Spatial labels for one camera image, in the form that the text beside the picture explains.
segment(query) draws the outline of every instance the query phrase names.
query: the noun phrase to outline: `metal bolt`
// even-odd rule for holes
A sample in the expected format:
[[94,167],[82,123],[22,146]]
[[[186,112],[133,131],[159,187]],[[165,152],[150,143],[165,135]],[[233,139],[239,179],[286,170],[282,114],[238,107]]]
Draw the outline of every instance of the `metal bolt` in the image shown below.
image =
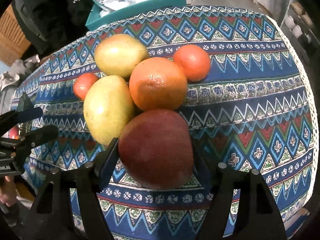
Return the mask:
[[218,163],[218,167],[220,169],[225,169],[227,167],[227,165],[225,163]]
[[251,172],[254,175],[258,175],[260,173],[257,169],[252,169]]
[[86,162],[86,163],[84,164],[84,166],[85,166],[86,168],[91,168],[91,167],[93,166],[93,162]]
[[58,167],[54,167],[51,169],[52,174],[57,174],[59,171],[60,171],[60,169]]

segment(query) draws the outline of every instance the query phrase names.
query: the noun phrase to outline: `wooden cabinet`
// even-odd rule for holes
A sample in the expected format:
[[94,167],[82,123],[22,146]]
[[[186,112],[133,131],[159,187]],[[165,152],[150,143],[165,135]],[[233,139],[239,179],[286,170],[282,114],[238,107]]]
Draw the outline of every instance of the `wooden cabinet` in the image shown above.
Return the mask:
[[29,46],[10,5],[0,18],[0,60],[11,66]]

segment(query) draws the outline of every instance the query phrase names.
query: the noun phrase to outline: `floor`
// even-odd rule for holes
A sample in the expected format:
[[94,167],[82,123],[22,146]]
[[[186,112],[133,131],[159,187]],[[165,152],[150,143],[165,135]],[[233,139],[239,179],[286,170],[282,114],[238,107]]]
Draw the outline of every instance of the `floor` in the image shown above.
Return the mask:
[[252,0],[192,0],[192,5],[218,5],[234,8],[248,9],[266,14],[267,12]]

